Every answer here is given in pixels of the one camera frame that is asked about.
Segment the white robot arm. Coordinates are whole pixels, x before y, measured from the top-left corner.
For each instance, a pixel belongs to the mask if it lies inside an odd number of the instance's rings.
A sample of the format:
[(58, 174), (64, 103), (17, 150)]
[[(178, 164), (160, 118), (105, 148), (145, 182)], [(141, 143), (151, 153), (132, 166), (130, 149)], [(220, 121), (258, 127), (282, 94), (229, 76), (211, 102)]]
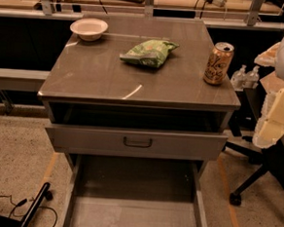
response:
[[(277, 78), (284, 81), (284, 37), (255, 58), (260, 66), (274, 67)], [(268, 92), (261, 110), (261, 117), (255, 127), (252, 141), (259, 148), (268, 149), (284, 135), (284, 88)]]

